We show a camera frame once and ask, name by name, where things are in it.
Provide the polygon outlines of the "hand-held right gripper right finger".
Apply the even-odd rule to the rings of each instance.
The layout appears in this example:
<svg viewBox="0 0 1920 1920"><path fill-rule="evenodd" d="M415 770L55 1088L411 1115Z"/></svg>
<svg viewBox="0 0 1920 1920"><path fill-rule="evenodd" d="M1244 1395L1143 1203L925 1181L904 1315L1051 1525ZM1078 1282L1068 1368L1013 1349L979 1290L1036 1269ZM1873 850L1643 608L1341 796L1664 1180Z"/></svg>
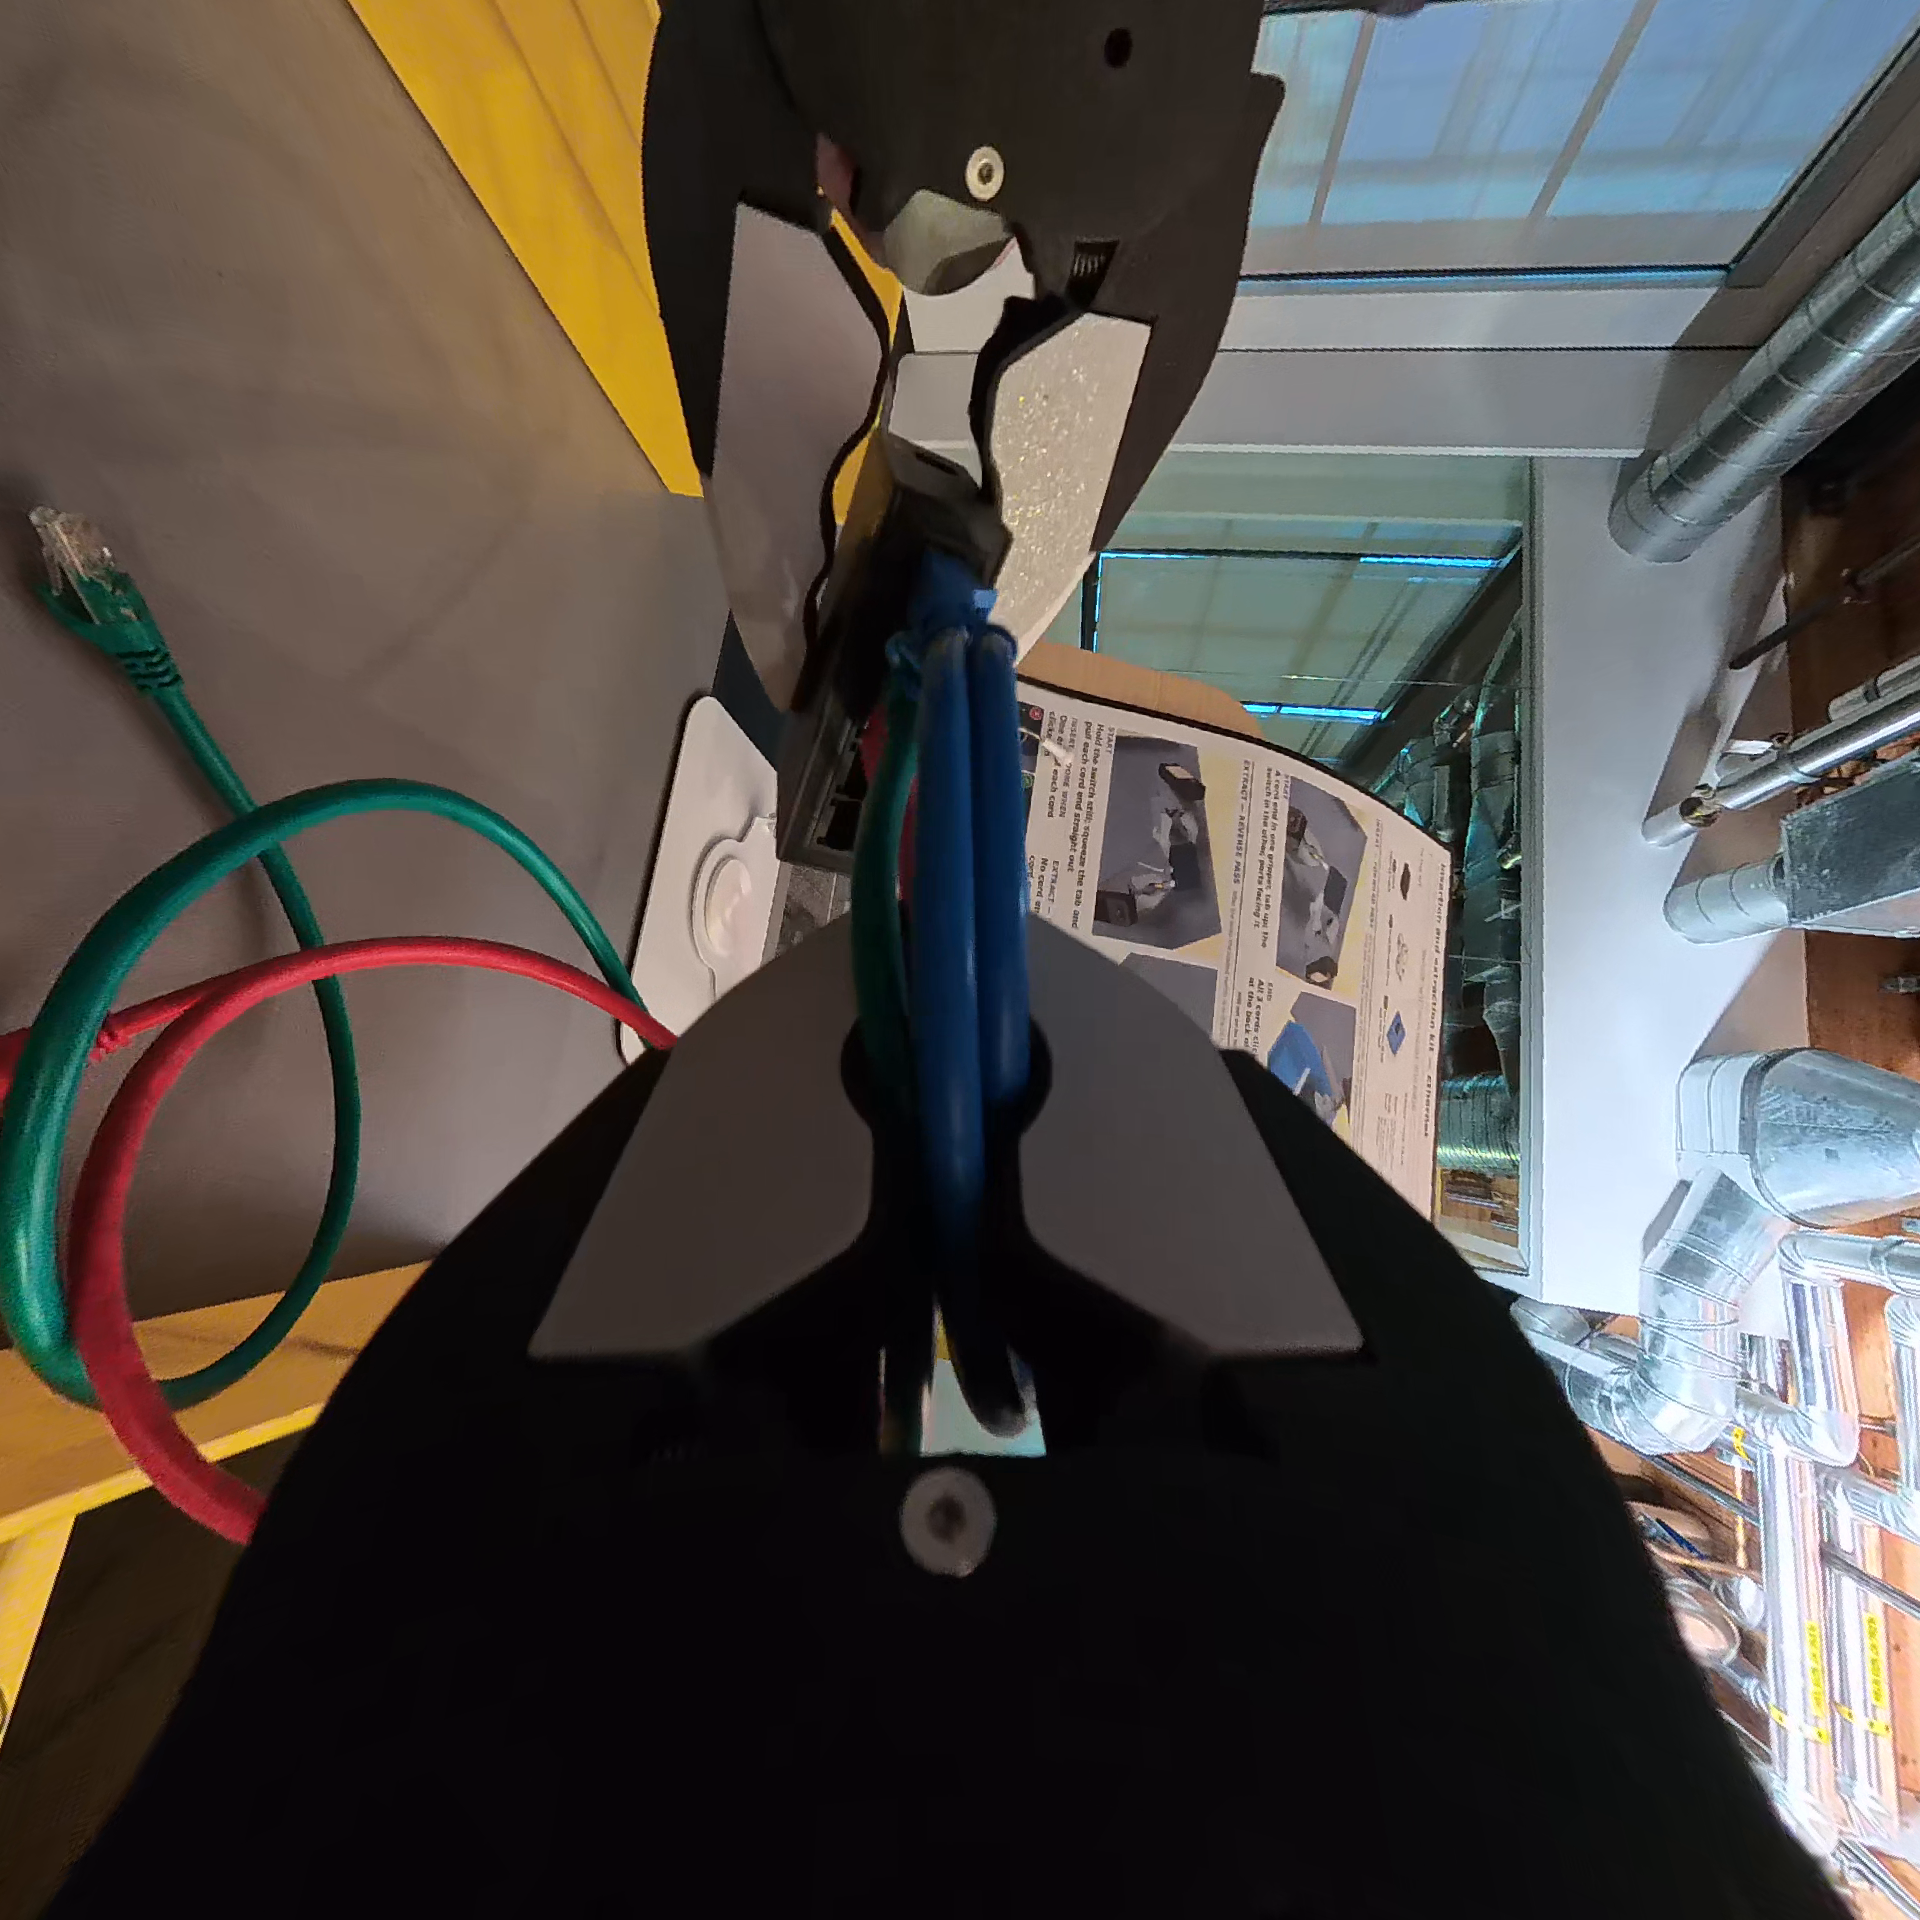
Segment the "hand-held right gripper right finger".
<svg viewBox="0 0 1920 1920"><path fill-rule="evenodd" d="M1359 1330L1223 1054L1158 987L1025 924L1046 1095L1018 1143L1053 1262L1205 1353L1355 1353Z"/></svg>

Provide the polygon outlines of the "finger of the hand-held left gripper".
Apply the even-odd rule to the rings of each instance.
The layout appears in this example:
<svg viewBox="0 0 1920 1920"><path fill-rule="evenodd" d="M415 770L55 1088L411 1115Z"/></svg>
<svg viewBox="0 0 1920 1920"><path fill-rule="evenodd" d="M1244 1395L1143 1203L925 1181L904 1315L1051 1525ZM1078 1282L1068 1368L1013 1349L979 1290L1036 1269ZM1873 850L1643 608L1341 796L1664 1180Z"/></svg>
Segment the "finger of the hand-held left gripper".
<svg viewBox="0 0 1920 1920"><path fill-rule="evenodd" d="M1150 338L1146 321L1012 296L977 354L966 557L1018 650L1045 635L1092 563Z"/></svg>
<svg viewBox="0 0 1920 1920"><path fill-rule="evenodd" d="M705 514L729 615L777 709L837 544L832 490L873 424L891 324L835 228L733 211Z"/></svg>

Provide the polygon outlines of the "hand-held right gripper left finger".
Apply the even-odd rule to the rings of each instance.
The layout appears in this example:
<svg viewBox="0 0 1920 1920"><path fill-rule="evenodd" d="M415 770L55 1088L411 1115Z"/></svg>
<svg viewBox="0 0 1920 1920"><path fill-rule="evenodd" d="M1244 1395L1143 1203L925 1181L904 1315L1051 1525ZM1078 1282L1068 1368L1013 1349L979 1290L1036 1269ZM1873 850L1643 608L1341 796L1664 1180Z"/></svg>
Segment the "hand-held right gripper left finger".
<svg viewBox="0 0 1920 1920"><path fill-rule="evenodd" d="M873 1133L842 1078L852 920L723 996L663 1056L532 1358L691 1353L848 1253Z"/></svg>

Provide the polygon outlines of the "black flat object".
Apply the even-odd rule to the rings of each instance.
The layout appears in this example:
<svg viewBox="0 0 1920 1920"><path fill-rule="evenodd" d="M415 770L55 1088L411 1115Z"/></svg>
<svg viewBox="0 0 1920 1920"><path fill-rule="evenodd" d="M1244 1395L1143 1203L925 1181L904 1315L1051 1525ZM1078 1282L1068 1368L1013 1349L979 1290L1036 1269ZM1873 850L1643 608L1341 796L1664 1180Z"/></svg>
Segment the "black flat object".
<svg viewBox="0 0 1920 1920"><path fill-rule="evenodd" d="M723 648L712 667L711 695L744 731L781 736L781 703L769 697L731 615L728 615Z"/></svg>

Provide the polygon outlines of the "brown backing board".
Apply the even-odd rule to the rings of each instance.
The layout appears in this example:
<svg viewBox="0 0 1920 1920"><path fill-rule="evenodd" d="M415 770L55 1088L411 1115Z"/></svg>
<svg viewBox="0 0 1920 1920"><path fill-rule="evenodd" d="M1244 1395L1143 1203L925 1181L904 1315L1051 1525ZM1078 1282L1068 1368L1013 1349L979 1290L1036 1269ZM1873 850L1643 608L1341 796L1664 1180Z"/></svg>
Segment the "brown backing board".
<svg viewBox="0 0 1920 1920"><path fill-rule="evenodd" d="M1226 693L1178 674L1136 667L1110 655L1036 640L1018 662L1018 677L1061 695L1128 707L1264 743L1261 722Z"/></svg>

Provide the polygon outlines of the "printed instruction sheet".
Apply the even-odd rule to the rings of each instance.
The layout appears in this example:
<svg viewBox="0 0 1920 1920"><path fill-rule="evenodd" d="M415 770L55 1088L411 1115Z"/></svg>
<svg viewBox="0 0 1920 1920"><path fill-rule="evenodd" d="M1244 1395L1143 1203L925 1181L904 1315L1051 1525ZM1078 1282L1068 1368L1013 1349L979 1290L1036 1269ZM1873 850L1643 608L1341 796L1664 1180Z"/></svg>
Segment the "printed instruction sheet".
<svg viewBox="0 0 1920 1920"><path fill-rule="evenodd" d="M1452 855L1264 740L1018 680L1038 918L1248 1053L1423 1216Z"/></svg>

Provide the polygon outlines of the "white mounting plate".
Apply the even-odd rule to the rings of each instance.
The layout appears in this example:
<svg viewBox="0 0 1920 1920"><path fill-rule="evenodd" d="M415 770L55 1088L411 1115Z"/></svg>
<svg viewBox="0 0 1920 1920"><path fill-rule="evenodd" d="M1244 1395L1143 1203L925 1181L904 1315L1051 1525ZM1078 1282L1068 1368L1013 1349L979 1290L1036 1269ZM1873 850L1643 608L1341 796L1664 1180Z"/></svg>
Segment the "white mounting plate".
<svg viewBox="0 0 1920 1920"><path fill-rule="evenodd" d="M681 1036L741 987L777 935L777 773L719 698L681 731L633 944L633 990Z"/></svg>

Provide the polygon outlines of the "glass window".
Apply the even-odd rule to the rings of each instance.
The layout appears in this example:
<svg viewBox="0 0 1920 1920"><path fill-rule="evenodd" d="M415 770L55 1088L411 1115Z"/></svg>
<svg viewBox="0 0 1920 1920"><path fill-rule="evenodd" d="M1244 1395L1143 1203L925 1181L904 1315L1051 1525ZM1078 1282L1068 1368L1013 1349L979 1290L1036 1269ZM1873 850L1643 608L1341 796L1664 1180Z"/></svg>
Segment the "glass window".
<svg viewBox="0 0 1920 1920"><path fill-rule="evenodd" d="M1730 269L1913 51L1906 2L1270 4L1243 273Z"/></svg>

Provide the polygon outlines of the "insulated silver pipes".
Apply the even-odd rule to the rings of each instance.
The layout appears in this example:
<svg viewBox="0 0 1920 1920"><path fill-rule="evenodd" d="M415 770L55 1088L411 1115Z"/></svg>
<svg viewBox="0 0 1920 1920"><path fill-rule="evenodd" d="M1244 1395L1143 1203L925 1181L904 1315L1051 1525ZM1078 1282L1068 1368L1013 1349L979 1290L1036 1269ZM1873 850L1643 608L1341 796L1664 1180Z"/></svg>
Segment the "insulated silver pipes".
<svg viewBox="0 0 1920 1920"><path fill-rule="evenodd" d="M1750 1482L1750 1573L1648 1522L1686 1608L1730 1618L1709 1670L1765 1722L1762 1783L1813 1855L1915 1867L1895 1615L1873 1564L1915 1547L1915 1240L1796 1228L1717 1184L1645 1258L1641 1333L1588 1344L1583 1421L1645 1461L1715 1455Z"/></svg>

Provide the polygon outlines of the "metal pipe with brass end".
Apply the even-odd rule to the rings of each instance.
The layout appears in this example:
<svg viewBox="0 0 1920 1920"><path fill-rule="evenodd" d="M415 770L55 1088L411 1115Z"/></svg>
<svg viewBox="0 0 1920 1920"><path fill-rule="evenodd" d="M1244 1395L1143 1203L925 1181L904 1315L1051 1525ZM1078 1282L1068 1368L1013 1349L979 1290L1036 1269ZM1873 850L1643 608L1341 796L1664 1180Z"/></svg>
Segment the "metal pipe with brass end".
<svg viewBox="0 0 1920 1920"><path fill-rule="evenodd" d="M1796 789L1816 785L1836 770L1875 765L1885 748L1908 750L1918 735L1918 657L1911 655L1831 702L1822 724L1803 735L1728 747L1678 803L1651 813L1643 840L1670 848Z"/></svg>

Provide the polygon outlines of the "thin black ceiling pipe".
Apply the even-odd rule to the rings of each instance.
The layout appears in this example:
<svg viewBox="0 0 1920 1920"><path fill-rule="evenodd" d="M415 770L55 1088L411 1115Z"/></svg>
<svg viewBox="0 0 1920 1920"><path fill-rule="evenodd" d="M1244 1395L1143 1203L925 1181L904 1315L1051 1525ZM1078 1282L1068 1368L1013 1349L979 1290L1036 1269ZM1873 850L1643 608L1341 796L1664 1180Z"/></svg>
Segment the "thin black ceiling pipe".
<svg viewBox="0 0 1920 1920"><path fill-rule="evenodd" d="M1918 560L1920 540L1913 531L1908 540L1898 542L1879 557L1863 563L1859 568L1848 568L1841 575L1841 583L1836 591L1825 594L1818 601L1791 611L1778 625L1766 630L1765 635L1756 637L1742 651L1732 655L1728 662L1730 671L1743 671L1775 651L1788 648L1796 637L1812 630L1828 616L1849 610L1871 604L1878 598L1878 591L1904 568Z"/></svg>

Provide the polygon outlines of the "silver elbow duct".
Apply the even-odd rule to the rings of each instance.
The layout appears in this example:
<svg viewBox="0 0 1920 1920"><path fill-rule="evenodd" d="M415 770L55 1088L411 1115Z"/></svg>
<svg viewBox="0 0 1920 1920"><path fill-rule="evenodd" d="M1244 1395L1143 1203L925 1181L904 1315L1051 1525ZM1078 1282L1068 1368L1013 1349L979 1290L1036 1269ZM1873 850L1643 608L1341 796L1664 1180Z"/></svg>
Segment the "silver elbow duct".
<svg viewBox="0 0 1920 1920"><path fill-rule="evenodd" d="M1637 1282L1637 1333L1572 1309L1512 1309L1575 1417L1641 1455L1698 1455L1736 1425L1822 1465L1859 1455L1849 1277L1911 1273L1845 1225L1915 1207L1915 1082L1813 1047L1701 1058L1676 1095L1684 1188ZM1775 1273L1791 1397L1746 1387L1743 1304Z"/></svg>

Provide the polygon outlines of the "spiral metal air duct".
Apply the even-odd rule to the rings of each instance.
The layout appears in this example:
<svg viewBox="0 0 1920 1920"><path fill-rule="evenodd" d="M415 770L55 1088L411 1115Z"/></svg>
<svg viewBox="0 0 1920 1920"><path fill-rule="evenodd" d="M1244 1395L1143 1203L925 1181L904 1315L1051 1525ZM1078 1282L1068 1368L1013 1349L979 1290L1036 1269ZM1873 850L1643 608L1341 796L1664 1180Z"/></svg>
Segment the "spiral metal air duct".
<svg viewBox="0 0 1920 1920"><path fill-rule="evenodd" d="M1692 557L1918 362L1918 189L1890 205L1701 414L1619 491L1610 529Z"/></svg>

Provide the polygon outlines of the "rectangular metal air duct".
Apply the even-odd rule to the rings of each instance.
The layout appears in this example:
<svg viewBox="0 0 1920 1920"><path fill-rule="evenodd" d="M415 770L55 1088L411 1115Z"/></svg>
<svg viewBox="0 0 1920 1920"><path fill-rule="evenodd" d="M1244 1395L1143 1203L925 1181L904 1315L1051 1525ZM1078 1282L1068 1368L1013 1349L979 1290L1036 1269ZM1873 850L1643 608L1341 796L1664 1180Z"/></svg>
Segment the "rectangular metal air duct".
<svg viewBox="0 0 1920 1920"><path fill-rule="evenodd" d="M1918 753L1785 816L1765 862L1676 885L1665 924L1697 947L1812 929L1918 936Z"/></svg>

